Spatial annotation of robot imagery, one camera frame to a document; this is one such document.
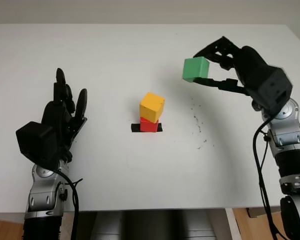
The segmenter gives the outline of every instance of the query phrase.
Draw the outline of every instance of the white tabletop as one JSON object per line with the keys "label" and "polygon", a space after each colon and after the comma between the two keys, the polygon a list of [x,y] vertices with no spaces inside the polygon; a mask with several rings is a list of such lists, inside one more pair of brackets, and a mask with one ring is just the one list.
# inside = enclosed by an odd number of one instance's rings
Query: white tabletop
{"label": "white tabletop", "polygon": [[[24,212],[33,164],[15,131],[40,122],[62,68],[75,101],[87,88],[87,123],[71,151],[81,211],[261,206],[251,98],[182,80],[184,59],[221,36],[283,67],[300,106],[300,41],[282,25],[0,25],[0,212]],[[209,77],[236,78],[210,65]],[[163,132],[132,133],[147,92],[165,97]],[[260,138],[259,155],[264,142]],[[282,196],[271,153],[271,205]],[[72,203],[67,201],[67,210]]]}

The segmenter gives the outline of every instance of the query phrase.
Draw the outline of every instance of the wire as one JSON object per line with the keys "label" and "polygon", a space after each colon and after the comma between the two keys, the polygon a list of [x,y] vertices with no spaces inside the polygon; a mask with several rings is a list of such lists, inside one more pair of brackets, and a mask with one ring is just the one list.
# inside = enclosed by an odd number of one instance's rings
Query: wire
{"label": "wire", "polygon": [[253,148],[253,155],[254,155],[254,160],[255,160],[255,164],[256,164],[256,168],[258,171],[258,176],[259,176],[259,187],[260,187],[260,192],[261,192],[261,198],[262,198],[262,203],[263,203],[263,207],[268,219],[268,223],[269,223],[269,228],[271,231],[271,235],[273,237],[274,240],[278,240],[277,238],[277,234],[279,234],[284,240],[287,240],[287,238],[285,238],[277,229],[276,225],[274,224],[273,218],[272,218],[272,214],[271,214],[271,209],[270,209],[270,203],[269,203],[269,199],[268,199],[268,194],[267,194],[267,190],[266,190],[266,186],[265,186],[265,181],[264,181],[264,177],[262,175],[262,167],[263,164],[265,162],[265,158],[266,158],[266,153],[268,150],[268,142],[265,148],[265,152],[263,155],[263,160],[260,166],[260,162],[259,162],[259,158],[258,158],[258,153],[257,153],[257,138],[259,133],[263,133],[264,135],[266,135],[265,132],[262,131],[262,129],[268,124],[270,123],[273,119],[275,118],[274,116],[269,117],[266,121],[264,121],[264,123],[262,123],[258,129],[255,131],[254,135],[253,135],[253,140],[252,140],[252,148]]}
{"label": "wire", "polygon": [[71,240],[76,240],[76,238],[77,238],[78,218],[79,218],[79,197],[78,197],[78,193],[77,193],[77,190],[76,190],[76,186],[83,179],[80,179],[77,182],[72,182],[70,180],[70,178],[68,178],[68,176],[65,175],[63,172],[61,172],[59,170],[53,170],[53,172],[55,172],[56,174],[59,174],[61,177],[63,177],[67,181],[67,184],[72,189],[72,202],[73,202],[73,206],[74,206],[74,218],[73,218],[73,223],[72,223]]}
{"label": "wire", "polygon": [[[83,180],[83,178],[80,178],[78,181],[74,181],[72,184],[74,185],[75,188],[77,188],[78,183],[80,183]],[[72,192],[72,202],[75,202],[75,195]]]}
{"label": "wire", "polygon": [[268,146],[269,146],[269,142],[266,141],[265,149],[264,149],[264,154],[263,154],[263,159],[262,159],[262,162],[261,162],[261,169],[263,168],[264,163],[265,163],[265,159],[266,159],[266,155],[267,155]]}

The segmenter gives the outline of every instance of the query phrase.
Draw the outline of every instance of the silver robotic arm segment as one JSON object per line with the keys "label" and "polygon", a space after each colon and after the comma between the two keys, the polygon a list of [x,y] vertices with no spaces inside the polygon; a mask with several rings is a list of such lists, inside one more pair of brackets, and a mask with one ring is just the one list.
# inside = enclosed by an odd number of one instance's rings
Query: silver robotic arm segment
{"label": "silver robotic arm segment", "polygon": [[[269,116],[262,113],[263,120]],[[290,99],[268,124],[270,149],[280,172],[281,216],[287,236],[300,240],[300,122],[299,106]]]}
{"label": "silver robotic arm segment", "polygon": [[[69,174],[67,163],[59,161],[58,170]],[[59,174],[34,165],[32,169],[33,185],[29,193],[24,219],[43,218],[64,215],[64,202],[68,197],[65,180]]]}

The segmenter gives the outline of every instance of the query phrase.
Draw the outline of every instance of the wooden block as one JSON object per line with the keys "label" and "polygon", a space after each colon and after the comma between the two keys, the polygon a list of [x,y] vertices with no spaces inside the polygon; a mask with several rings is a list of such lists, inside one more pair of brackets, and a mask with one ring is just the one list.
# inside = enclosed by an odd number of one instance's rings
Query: wooden block
{"label": "wooden block", "polygon": [[155,124],[164,111],[165,99],[148,92],[140,103],[140,117]]}
{"label": "wooden block", "polygon": [[207,78],[209,64],[203,56],[184,60],[182,79],[192,83],[195,78]]}
{"label": "wooden block", "polygon": [[140,131],[148,133],[156,133],[158,130],[159,120],[156,123],[152,123],[147,119],[140,117]]}

